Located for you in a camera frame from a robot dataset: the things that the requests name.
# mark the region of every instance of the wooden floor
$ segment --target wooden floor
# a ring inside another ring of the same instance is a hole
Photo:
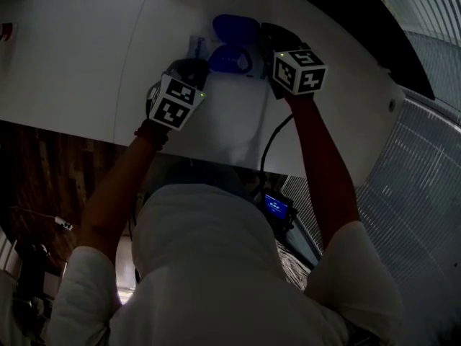
[[[59,274],[75,247],[85,202],[125,148],[7,122],[0,122],[0,145],[1,227],[17,239],[18,252],[44,244],[47,271]]]

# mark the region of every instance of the small screen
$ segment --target small screen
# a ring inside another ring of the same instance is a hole
[[[284,203],[275,200],[273,197],[269,195],[266,195],[265,200],[267,211],[278,217],[278,219],[284,220],[285,216],[287,215],[288,205],[285,205]]]

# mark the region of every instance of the white table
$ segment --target white table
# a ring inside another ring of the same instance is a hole
[[[190,35],[210,35],[212,19],[225,13],[292,30],[330,66],[315,102],[361,185],[404,96],[306,0],[0,0],[0,21],[19,24],[13,45],[0,46],[0,119],[128,145],[145,117],[149,86],[185,57]],[[258,169],[272,131],[290,114],[286,103],[266,82],[243,76],[210,75],[205,91],[204,105],[182,132],[170,133],[164,151]],[[276,137],[265,169],[304,176],[293,123]]]

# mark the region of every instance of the sleeve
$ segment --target sleeve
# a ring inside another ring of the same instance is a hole
[[[397,286],[360,222],[342,227],[308,276],[305,294],[354,326],[394,345],[403,306]]]
[[[120,307],[115,269],[92,247],[77,247],[68,262],[48,326],[47,345],[101,345]]]

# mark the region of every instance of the person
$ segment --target person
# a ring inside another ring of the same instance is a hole
[[[304,293],[285,280],[272,230],[243,187],[223,169],[192,162],[170,174],[138,216],[132,251],[140,282],[121,306],[118,241],[167,141],[166,129],[147,120],[86,204],[49,345],[348,345],[358,334],[396,342],[398,290],[360,223],[346,166],[313,98],[286,100],[326,248]]]

